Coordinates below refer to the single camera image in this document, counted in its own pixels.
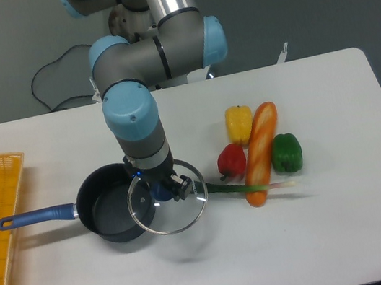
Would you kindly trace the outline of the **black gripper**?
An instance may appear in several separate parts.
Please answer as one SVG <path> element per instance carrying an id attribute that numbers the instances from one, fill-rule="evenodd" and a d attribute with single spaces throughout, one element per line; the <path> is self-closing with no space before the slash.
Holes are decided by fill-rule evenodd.
<path id="1" fill-rule="evenodd" d="M 193 190 L 193 181 L 188 176 L 178 176 L 174 171 L 174 159 L 169 149 L 167 153 L 158 152 L 143 159 L 125 156 L 123 164 L 131 177 L 137 177 L 149 184 L 163 184 L 176 202 L 185 200 Z"/>

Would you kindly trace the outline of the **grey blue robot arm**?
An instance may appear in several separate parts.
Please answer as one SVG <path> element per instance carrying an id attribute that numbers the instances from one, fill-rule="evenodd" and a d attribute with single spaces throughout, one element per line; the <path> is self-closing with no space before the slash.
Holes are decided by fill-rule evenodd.
<path id="1" fill-rule="evenodd" d="M 151 14 L 151 35 L 131 42 L 111 33 L 89 50 L 92 78 L 102 112 L 133 175 L 160 183 L 175 200 L 186 198 L 191 181 L 174 172 L 152 86 L 223 61 L 227 41 L 216 17 L 205 17 L 194 0 L 60 0 L 73 17 L 121 5 L 128 13 Z"/>

